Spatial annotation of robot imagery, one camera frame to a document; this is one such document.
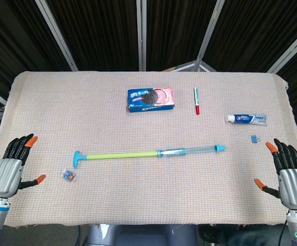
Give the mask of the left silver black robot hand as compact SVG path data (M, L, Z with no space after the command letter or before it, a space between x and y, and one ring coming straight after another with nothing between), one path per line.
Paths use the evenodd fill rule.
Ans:
M0 159L0 198L11 198L18 190L40 184L46 175L30 181L22 181L22 173L30 150L37 141L34 134L12 140Z

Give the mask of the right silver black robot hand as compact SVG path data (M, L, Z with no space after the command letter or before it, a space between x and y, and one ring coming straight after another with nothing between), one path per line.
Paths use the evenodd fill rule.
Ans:
M274 143L266 142L266 147L273 157L278 189L263 184L254 179L256 186L263 192L281 200L289 210L297 210L297 150L292 145L274 139Z

